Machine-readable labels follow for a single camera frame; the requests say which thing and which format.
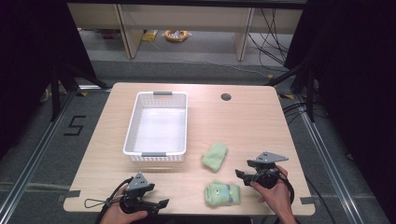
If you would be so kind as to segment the person's right hand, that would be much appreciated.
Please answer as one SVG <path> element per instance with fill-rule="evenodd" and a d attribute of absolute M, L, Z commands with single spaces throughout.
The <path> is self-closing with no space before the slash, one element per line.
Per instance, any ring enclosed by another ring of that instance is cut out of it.
<path fill-rule="evenodd" d="M 278 217 L 285 217 L 292 214 L 290 192 L 282 180 L 278 180 L 276 185 L 271 189 L 266 189 L 254 181 L 250 182 L 250 186 L 261 195 L 258 202 L 267 203 Z"/>

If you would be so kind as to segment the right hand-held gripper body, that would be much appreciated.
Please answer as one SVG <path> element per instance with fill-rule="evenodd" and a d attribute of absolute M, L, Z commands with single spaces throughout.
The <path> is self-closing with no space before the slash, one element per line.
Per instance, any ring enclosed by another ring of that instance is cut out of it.
<path fill-rule="evenodd" d="M 253 176 L 252 180 L 266 189 L 273 188 L 280 178 L 280 171 L 276 167 L 276 163 L 287 161 L 288 159 L 288 157 L 264 151 L 254 159 L 260 166 L 254 168 L 256 174 Z"/>

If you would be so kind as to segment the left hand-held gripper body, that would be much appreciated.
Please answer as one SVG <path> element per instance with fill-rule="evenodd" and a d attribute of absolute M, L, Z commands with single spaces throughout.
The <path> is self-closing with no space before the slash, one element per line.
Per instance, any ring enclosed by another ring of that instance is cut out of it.
<path fill-rule="evenodd" d="M 120 208 L 126 214 L 137 211 L 148 211 L 151 213 L 155 209 L 155 204 L 145 202 L 143 196 L 146 192 L 153 190 L 154 184 L 150 184 L 142 173 L 138 173 L 132 178 L 122 193 Z"/>

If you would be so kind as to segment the plain light green sock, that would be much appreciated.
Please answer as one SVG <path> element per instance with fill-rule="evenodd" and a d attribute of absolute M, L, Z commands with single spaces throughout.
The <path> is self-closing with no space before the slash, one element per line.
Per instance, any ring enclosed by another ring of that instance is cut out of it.
<path fill-rule="evenodd" d="M 214 143 L 210 149 L 203 154 L 202 164 L 216 173 L 222 165 L 227 152 L 228 148 L 224 144 L 220 142 Z"/>

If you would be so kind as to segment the white perforated plastic basket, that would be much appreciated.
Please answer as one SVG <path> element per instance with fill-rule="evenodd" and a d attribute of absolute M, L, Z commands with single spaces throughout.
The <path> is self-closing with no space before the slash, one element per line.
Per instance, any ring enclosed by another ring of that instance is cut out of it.
<path fill-rule="evenodd" d="M 133 162 L 183 162 L 187 150 L 188 94 L 141 91 L 124 141 Z"/>

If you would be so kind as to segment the black curtain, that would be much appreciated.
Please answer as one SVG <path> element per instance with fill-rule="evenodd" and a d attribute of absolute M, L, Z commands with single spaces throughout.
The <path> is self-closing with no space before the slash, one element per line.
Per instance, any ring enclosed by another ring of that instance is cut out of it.
<path fill-rule="evenodd" d="M 307 0 L 286 67 L 324 33 L 319 93 L 346 148 L 396 224 L 396 0 Z"/>
<path fill-rule="evenodd" d="M 0 160 L 64 64 L 95 76 L 66 1 L 0 0 Z"/>

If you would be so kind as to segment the silver metal floor rail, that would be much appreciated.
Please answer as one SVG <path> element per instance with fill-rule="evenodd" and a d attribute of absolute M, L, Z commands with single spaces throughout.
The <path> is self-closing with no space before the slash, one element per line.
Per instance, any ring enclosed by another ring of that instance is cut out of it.
<path fill-rule="evenodd" d="M 348 189 L 343 177 L 341 177 L 336 164 L 334 163 L 330 152 L 328 151 L 316 124 L 310 119 L 306 112 L 302 114 L 302 120 L 304 125 L 313 140 L 315 148 L 318 152 L 320 160 L 324 166 L 324 169 L 330 178 L 335 193 L 344 208 L 346 216 L 350 224 L 364 224 L 361 213 L 357 207 L 355 200 L 353 199 L 350 190 Z"/>
<path fill-rule="evenodd" d="M 0 222 L 7 223 L 7 221 L 12 216 L 15 208 L 17 207 L 21 199 L 22 194 L 27 188 L 27 185 L 30 182 L 32 176 L 34 175 L 35 170 L 37 169 L 39 163 L 42 161 L 59 124 L 62 122 L 64 113 L 67 107 L 72 102 L 74 96 L 75 94 L 73 92 L 68 92 L 65 95 L 64 100 L 61 103 L 61 109 L 59 114 L 49 123 L 47 129 L 44 132 L 44 135 L 41 137 L 38 145 L 35 147 L 32 156 L 29 158 L 29 161 L 24 166 L 17 181 L 13 184 L 7 197 L 0 205 Z"/>

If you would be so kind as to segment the black metal stand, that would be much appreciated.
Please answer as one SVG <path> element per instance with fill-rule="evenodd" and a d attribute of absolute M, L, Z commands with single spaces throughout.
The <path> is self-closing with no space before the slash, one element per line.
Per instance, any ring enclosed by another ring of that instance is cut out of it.
<path fill-rule="evenodd" d="M 285 74 L 280 77 L 272 78 L 266 83 L 266 86 L 272 86 L 283 82 L 289 77 L 294 77 L 290 89 L 293 93 L 301 93 L 306 90 L 306 100 L 305 106 L 307 109 L 307 116 L 310 118 L 311 122 L 314 122 L 314 83 L 315 76 L 312 71 L 312 65 L 309 61 L 303 60 L 300 64 L 290 69 Z"/>
<path fill-rule="evenodd" d="M 77 91 L 79 86 L 76 82 L 76 77 L 82 77 L 83 79 L 88 80 L 92 84 L 98 86 L 100 89 L 111 89 L 111 86 L 98 79 L 92 70 L 91 72 L 85 72 L 83 69 L 80 69 L 71 63 L 67 63 L 61 59 L 56 59 L 52 66 L 50 81 L 52 93 L 51 121 L 55 121 L 61 114 L 59 83 L 64 85 L 67 92 Z"/>

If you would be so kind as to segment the yellow packet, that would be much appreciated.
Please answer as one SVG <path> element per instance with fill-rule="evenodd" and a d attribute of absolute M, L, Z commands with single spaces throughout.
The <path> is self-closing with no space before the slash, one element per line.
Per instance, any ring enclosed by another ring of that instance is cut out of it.
<path fill-rule="evenodd" d="M 157 30 L 146 30 L 142 35 L 142 41 L 153 42 L 158 34 Z"/>

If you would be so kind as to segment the person's left hand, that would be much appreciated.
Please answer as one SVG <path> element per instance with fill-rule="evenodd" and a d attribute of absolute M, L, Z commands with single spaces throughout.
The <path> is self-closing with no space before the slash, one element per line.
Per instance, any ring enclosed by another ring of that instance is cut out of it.
<path fill-rule="evenodd" d="M 147 211 L 137 211 L 132 214 L 126 214 L 120 208 L 118 201 L 111 200 L 109 207 L 99 220 L 99 224 L 132 224 L 148 216 Z"/>

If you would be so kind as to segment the light wooden desk frame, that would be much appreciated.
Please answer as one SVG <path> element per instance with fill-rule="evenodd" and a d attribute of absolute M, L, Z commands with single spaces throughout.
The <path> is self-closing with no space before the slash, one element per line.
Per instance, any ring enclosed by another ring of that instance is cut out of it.
<path fill-rule="evenodd" d="M 245 56 L 248 34 L 269 31 L 292 35 L 300 9 L 258 7 L 184 7 L 69 3 L 78 28 L 118 29 L 129 59 L 135 57 L 146 30 L 186 30 L 233 34 L 236 59 Z"/>

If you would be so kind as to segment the green sock with blue patch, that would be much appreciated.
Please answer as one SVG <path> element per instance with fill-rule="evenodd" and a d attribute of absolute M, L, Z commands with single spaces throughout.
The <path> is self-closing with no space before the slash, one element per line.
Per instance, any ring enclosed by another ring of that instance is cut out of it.
<path fill-rule="evenodd" d="M 205 202 L 210 206 L 223 206 L 240 203 L 240 188 L 218 180 L 205 186 Z"/>

